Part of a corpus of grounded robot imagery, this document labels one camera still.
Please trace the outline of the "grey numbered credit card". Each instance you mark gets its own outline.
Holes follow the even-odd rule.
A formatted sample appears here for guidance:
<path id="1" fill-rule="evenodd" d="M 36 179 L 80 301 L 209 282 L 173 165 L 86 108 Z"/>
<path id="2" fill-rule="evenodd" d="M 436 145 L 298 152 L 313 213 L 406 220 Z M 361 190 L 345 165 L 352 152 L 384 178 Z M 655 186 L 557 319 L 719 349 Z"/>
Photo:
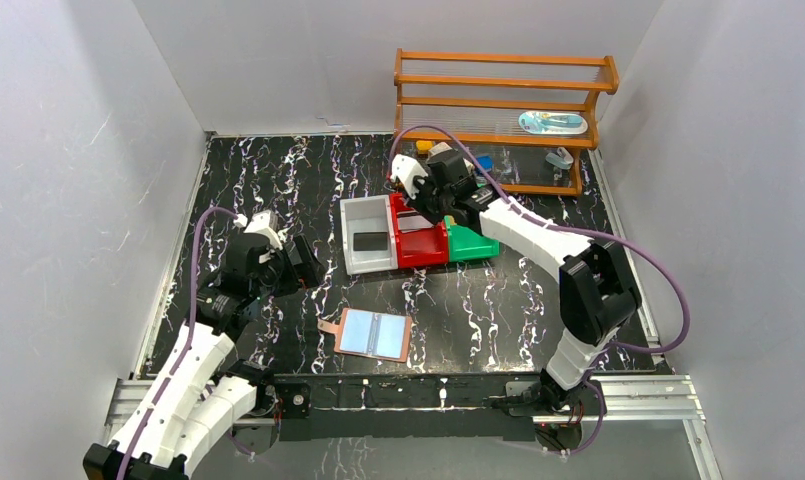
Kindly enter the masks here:
<path id="1" fill-rule="evenodd" d="M 410 211 L 402 212 L 396 217 L 396 226 L 401 233 L 409 233 L 431 229 L 435 226 L 435 224 L 422 215 L 419 215 L 414 211 Z"/>

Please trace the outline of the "brown leather card holder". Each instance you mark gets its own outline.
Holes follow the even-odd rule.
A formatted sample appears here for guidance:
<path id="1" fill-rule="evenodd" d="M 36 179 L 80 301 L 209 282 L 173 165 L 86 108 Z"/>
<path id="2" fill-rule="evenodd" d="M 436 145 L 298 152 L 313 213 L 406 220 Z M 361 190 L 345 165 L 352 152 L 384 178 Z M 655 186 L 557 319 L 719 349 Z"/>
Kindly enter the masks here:
<path id="1" fill-rule="evenodd" d="M 319 331 L 335 337 L 336 353 L 397 363 L 408 359 L 412 325 L 409 316 L 353 308 L 338 322 L 317 322 Z"/>

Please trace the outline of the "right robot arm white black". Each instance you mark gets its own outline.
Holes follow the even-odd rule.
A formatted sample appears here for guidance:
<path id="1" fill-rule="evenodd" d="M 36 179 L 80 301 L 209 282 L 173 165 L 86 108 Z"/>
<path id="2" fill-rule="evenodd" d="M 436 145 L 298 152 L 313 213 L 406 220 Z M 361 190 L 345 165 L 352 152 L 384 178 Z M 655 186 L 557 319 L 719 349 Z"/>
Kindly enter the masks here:
<path id="1" fill-rule="evenodd" d="M 642 298 L 624 246 L 602 234 L 566 231 L 524 207 L 498 183 L 477 182 L 462 153 L 450 148 L 427 162 L 396 154 L 390 181 L 406 206 L 435 223 L 447 216 L 511 248 L 558 284 L 563 333 L 537 385 L 494 402 L 568 413 L 581 399 L 597 359 Z"/>

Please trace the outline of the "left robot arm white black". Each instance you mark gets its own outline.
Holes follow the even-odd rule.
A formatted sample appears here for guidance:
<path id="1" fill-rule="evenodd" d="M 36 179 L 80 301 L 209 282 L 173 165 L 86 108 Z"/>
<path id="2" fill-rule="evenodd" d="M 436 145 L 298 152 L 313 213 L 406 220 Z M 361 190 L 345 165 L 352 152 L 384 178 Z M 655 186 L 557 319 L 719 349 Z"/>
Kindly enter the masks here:
<path id="1" fill-rule="evenodd" d="M 204 279 L 191 266 L 191 306 L 168 360 L 129 418 L 83 458 L 90 479 L 189 479 L 246 415 L 281 418 L 304 384 L 278 382 L 251 360 L 224 363 L 261 304 L 319 285 L 324 274 L 302 235 L 284 242 L 270 210 L 232 216 L 238 233 Z"/>

